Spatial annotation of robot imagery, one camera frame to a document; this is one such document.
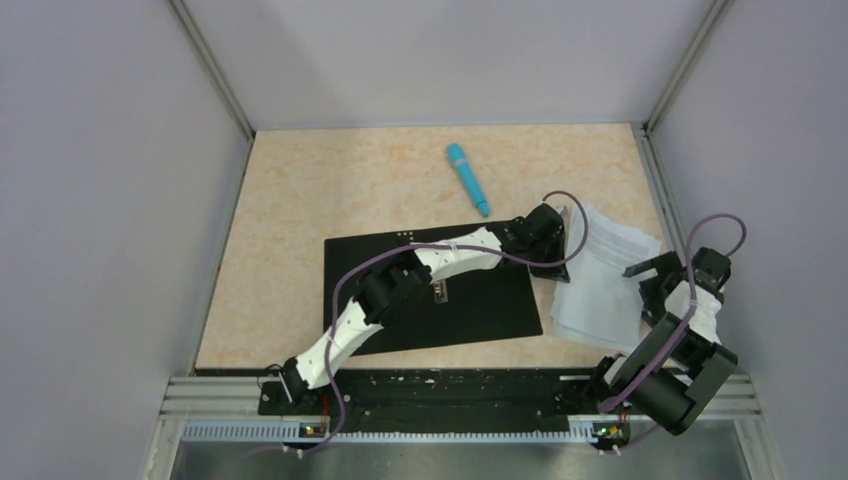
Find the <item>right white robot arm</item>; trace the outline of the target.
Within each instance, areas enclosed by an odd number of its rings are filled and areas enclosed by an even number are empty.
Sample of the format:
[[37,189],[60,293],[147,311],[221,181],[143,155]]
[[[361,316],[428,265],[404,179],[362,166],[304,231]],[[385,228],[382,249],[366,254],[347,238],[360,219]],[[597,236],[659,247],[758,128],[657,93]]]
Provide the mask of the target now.
[[[729,257],[701,247],[692,259],[695,291],[675,252],[629,266],[625,278],[653,270],[639,282],[642,319],[651,327],[628,355],[606,357],[586,385],[589,404],[612,412],[624,401],[672,435],[684,433],[735,371],[738,356],[721,344],[716,316],[731,276]],[[627,386],[659,357],[658,365],[627,395]]]

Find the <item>white printed paper stack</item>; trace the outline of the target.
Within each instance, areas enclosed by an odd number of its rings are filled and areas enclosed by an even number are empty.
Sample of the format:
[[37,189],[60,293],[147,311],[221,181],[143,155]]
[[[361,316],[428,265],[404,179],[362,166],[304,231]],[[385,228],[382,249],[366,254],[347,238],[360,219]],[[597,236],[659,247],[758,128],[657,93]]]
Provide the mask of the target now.
[[588,239],[567,264],[570,280],[556,286],[551,307],[556,335],[609,350],[631,352],[641,341],[639,280],[626,268],[661,253],[663,243],[644,231],[616,223],[589,205],[587,222],[571,216],[567,250]]

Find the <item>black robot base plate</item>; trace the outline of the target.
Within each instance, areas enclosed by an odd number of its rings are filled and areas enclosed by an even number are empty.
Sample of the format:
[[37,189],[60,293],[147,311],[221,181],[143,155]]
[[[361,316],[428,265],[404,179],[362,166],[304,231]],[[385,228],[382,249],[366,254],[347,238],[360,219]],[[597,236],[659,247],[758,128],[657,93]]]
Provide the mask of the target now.
[[302,439],[576,442],[618,453],[637,439],[630,411],[603,420],[599,402],[588,369],[352,369],[300,405],[271,372],[258,413],[303,418]]

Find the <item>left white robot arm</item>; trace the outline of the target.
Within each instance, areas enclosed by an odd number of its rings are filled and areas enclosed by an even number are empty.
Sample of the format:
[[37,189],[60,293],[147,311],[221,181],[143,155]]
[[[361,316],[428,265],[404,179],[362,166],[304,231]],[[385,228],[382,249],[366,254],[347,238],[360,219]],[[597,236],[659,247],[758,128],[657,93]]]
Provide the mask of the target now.
[[330,324],[306,351],[281,368],[283,401],[297,413],[319,404],[322,387],[368,339],[404,321],[432,286],[510,261],[536,276],[566,277],[563,216],[546,203],[527,216],[484,224],[458,237],[409,242],[352,268],[331,295]]

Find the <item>grey black file folder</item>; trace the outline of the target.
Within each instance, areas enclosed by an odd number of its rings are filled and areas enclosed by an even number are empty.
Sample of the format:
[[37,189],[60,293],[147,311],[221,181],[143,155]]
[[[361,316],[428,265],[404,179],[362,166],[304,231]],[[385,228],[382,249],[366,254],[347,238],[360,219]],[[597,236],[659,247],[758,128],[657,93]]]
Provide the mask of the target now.
[[[480,224],[391,231],[324,241],[323,327],[331,324],[338,280],[353,267],[406,242],[430,243],[469,234]],[[357,356],[539,336],[540,314],[527,268],[507,263],[446,281],[444,294],[431,287],[398,326],[387,327],[357,349]]]

